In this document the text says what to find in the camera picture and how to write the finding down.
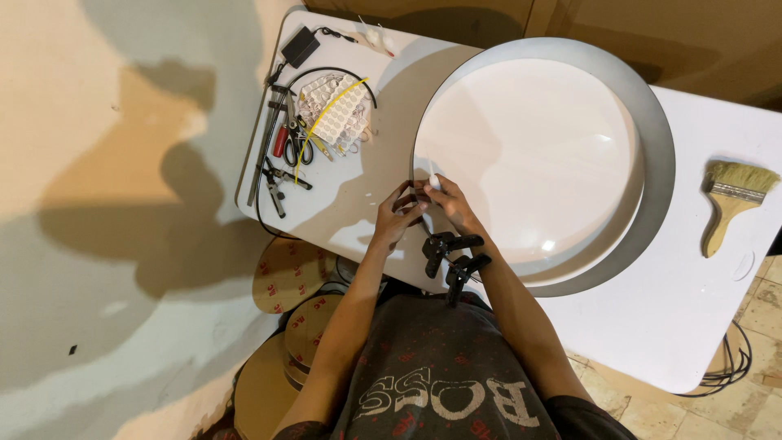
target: red handle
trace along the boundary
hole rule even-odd
[[[285,141],[288,140],[288,128],[284,125],[277,132],[277,140],[274,141],[274,157],[282,157],[282,151],[285,148]]]

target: hand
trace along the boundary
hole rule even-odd
[[[469,234],[481,234],[483,233],[483,225],[478,218],[473,214],[470,205],[467,203],[465,195],[459,189],[459,185],[444,178],[442,175],[437,175],[440,182],[442,191],[432,188],[429,185],[429,180],[416,180],[413,182],[414,188],[416,188],[416,194],[419,200],[434,200],[438,205],[443,207],[445,215],[450,220],[450,223],[454,225],[457,232],[460,235]]]
[[[426,202],[415,206],[405,207],[414,201],[413,194],[407,194],[400,198],[402,192],[410,186],[410,181],[405,181],[394,190],[393,193],[378,207],[378,221],[375,223],[375,235],[372,236],[370,246],[381,246],[387,249],[391,255],[396,244],[402,240],[405,229],[421,221],[421,215],[429,207]]]

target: white acrylic circle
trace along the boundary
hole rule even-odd
[[[516,274],[548,285],[597,264],[631,223],[643,186],[638,139],[630,113],[592,75],[558,61],[508,60],[430,103],[414,174],[428,176],[431,157]]]

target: paintbrush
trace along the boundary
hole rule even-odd
[[[711,257],[723,243],[728,223],[740,212],[760,206],[780,181],[774,171],[736,162],[717,161],[706,171],[706,195],[717,209],[717,219],[703,242],[703,255]]]

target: round light box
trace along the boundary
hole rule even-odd
[[[439,87],[411,177],[456,182],[515,273],[539,297],[619,274],[659,230],[673,139],[654,93],[623,61],[564,38],[487,49]],[[433,233],[452,230],[439,210]]]

